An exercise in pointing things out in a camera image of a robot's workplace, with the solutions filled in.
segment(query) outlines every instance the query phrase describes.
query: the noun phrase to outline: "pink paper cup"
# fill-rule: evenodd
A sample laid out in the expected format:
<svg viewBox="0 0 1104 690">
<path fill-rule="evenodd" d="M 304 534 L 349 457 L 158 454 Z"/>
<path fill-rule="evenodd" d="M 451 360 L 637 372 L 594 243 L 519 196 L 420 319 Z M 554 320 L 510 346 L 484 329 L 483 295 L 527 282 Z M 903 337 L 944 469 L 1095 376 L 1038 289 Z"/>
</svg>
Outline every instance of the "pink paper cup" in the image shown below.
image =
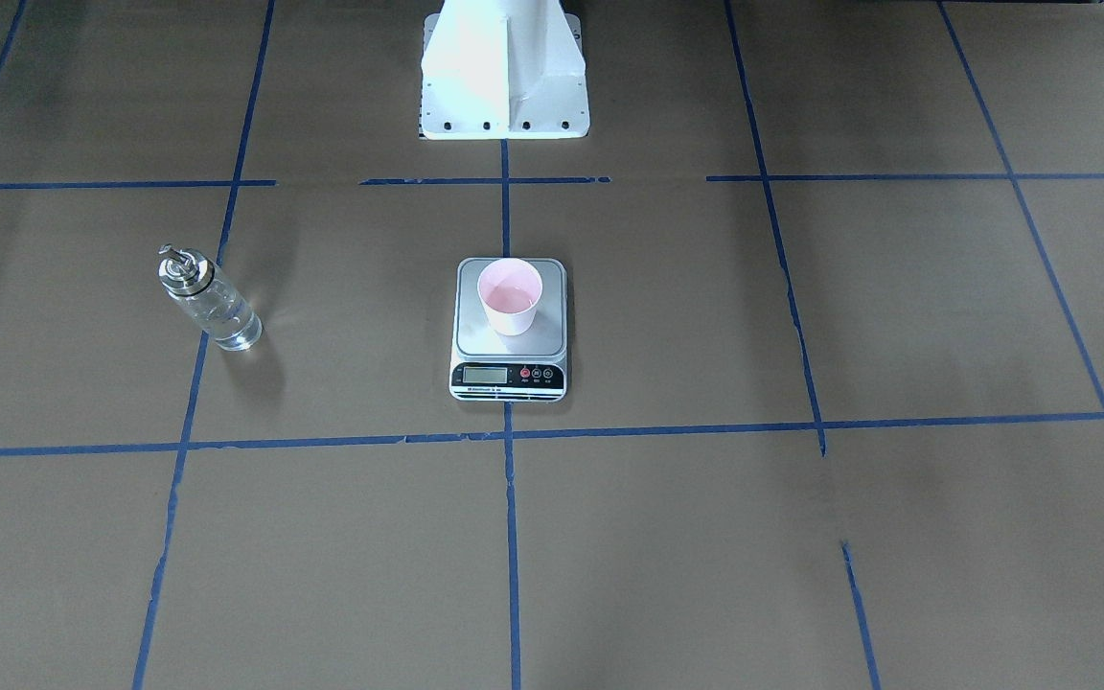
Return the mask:
<svg viewBox="0 0 1104 690">
<path fill-rule="evenodd" d="M 497 258 L 479 272 L 477 289 L 488 326 L 502 336 L 521 336 L 534 322 L 543 278 L 521 258 Z"/>
</svg>

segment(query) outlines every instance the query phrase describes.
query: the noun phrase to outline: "scale platform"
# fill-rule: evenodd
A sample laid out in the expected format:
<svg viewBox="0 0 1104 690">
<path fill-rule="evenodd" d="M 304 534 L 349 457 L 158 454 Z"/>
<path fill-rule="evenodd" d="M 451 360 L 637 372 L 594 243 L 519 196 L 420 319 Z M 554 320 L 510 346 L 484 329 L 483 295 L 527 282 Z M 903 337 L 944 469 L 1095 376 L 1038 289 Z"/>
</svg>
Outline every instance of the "scale platform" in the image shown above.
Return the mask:
<svg viewBox="0 0 1104 690">
<path fill-rule="evenodd" d="M 464 258 L 454 298 L 450 394 L 459 401 L 554 403 L 570 389 L 569 276 L 555 258 L 526 258 L 543 278 L 534 321 L 521 336 L 488 326 L 477 282 L 497 258 Z"/>
</svg>

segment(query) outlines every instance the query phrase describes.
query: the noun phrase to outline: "floor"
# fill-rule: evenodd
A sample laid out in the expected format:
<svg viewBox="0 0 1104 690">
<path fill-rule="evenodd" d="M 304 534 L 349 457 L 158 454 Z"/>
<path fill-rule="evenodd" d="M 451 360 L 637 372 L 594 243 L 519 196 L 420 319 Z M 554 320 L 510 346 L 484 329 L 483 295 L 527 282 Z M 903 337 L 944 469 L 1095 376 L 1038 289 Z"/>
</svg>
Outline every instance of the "floor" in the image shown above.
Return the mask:
<svg viewBox="0 0 1104 690">
<path fill-rule="evenodd" d="M 1104 689 L 1104 3 L 584 1 L 509 144 L 438 6 L 0 1 L 0 689 Z M 564 402 L 447 393 L 507 253 Z"/>
</svg>

